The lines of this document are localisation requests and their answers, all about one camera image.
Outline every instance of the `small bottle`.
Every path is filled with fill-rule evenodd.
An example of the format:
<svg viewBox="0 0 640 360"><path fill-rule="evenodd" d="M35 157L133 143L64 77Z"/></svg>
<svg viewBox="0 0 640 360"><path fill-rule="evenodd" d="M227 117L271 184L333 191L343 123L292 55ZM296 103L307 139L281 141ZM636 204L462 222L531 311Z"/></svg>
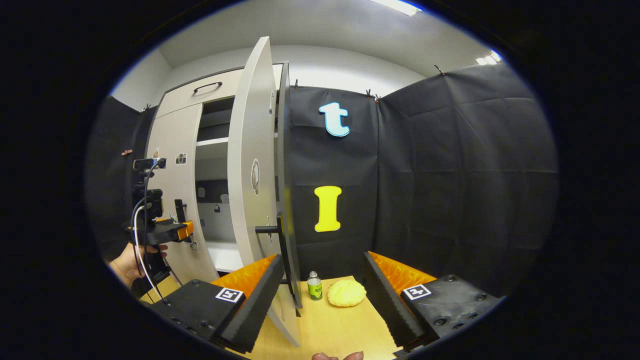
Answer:
<svg viewBox="0 0 640 360"><path fill-rule="evenodd" d="M309 296L312 299L320 300L322 298L322 280L320 280L315 271L309 273L307 286L309 287Z"/></svg>

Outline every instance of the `drawer handle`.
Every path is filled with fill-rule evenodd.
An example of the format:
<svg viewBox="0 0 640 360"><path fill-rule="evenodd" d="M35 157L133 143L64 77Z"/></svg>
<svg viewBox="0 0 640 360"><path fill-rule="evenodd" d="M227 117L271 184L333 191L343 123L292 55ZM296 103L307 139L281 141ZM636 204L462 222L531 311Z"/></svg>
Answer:
<svg viewBox="0 0 640 360"><path fill-rule="evenodd" d="M218 81L218 82L216 82L216 83L211 83L211 84L202 85L202 86L201 86L201 87L199 87L199 88L195 88L195 89L193 89L193 93L195 94L195 93L197 93L197 92L198 92L198 89L201 89L201 88L206 87L206 86L211 86L211 85L218 85L218 86L222 86L222 81Z"/></svg>

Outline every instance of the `cabinet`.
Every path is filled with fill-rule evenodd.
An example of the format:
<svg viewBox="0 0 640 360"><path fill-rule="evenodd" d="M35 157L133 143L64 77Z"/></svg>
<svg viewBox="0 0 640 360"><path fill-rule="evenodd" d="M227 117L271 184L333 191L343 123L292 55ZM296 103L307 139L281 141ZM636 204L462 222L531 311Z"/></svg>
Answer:
<svg viewBox="0 0 640 360"><path fill-rule="evenodd" d="M180 199L186 219L194 221L195 245L170 243L167 251L181 282L213 281L218 271L282 253L277 234L256 234L255 227L275 225L278 215L276 158L283 158L283 148L276 143L275 120L286 114L288 72L288 64L273 64L269 38L263 37L243 69L197 79L163 96L147 156L158 151L167 166L155 171L149 187L163 191L163 217L175 216L173 203ZM295 244L285 237L289 262L297 266ZM290 281L299 299L300 278L294 273ZM268 315L298 345L295 311L294 297L283 284Z"/></svg>

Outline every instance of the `black backdrop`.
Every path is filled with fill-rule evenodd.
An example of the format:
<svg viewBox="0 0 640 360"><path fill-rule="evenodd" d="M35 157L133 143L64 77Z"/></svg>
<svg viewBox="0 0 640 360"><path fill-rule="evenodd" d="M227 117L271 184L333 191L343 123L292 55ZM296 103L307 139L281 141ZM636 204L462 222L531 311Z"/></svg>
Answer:
<svg viewBox="0 0 640 360"><path fill-rule="evenodd" d="M319 107L338 102L348 110L342 125L347 136L330 135ZM360 276L364 257L373 242L378 189L378 117L367 96L344 90L291 88L289 164L291 198L300 274L311 270L325 279ZM342 188L338 196L340 229L318 233L318 186Z"/></svg>
<svg viewBox="0 0 640 360"><path fill-rule="evenodd" d="M373 250L500 297L553 222L557 157L533 93L506 65L467 67L380 100Z"/></svg>
<svg viewBox="0 0 640 360"><path fill-rule="evenodd" d="M318 108L338 102L350 133ZM291 89L290 167L304 280L362 275L379 252L501 297L530 269L557 197L557 156L534 94L507 66L418 81L377 104L344 90ZM318 233L314 189L334 185L341 228Z"/></svg>
<svg viewBox="0 0 640 360"><path fill-rule="evenodd" d="M87 145L83 194L89 221L106 261L117 258L129 241L124 231L131 219L132 164L145 157L147 135L156 106L136 111L112 96L100 104ZM125 150L132 153L122 156Z"/></svg>

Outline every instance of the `cabinet door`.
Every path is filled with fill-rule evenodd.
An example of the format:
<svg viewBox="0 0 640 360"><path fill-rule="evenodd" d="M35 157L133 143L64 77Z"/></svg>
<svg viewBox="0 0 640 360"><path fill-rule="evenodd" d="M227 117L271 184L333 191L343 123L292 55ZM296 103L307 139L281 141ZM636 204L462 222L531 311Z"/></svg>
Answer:
<svg viewBox="0 0 640 360"><path fill-rule="evenodd" d="M153 157L156 150L159 150L160 157L166 158L166 168L154 170L155 176L149 179L150 189L163 191L162 217L168 218L169 212L176 216L174 200L180 199L186 204L186 220L194 222L193 241L197 244L196 251L188 243L167 243L169 249L166 260L182 283L193 279L211 282L219 277L199 226L195 194L196 135L201 114L202 104L196 104L157 117L147 146L148 158ZM180 157L180 154L185 154L186 157ZM176 161L177 158L183 158L184 161Z"/></svg>
<svg viewBox="0 0 640 360"><path fill-rule="evenodd" d="M278 235L256 234L256 226L276 225L273 132L276 85L269 37L253 48L231 113L227 153L229 206L240 257L245 265L280 253ZM299 345L296 310L281 285L268 315L285 337Z"/></svg>

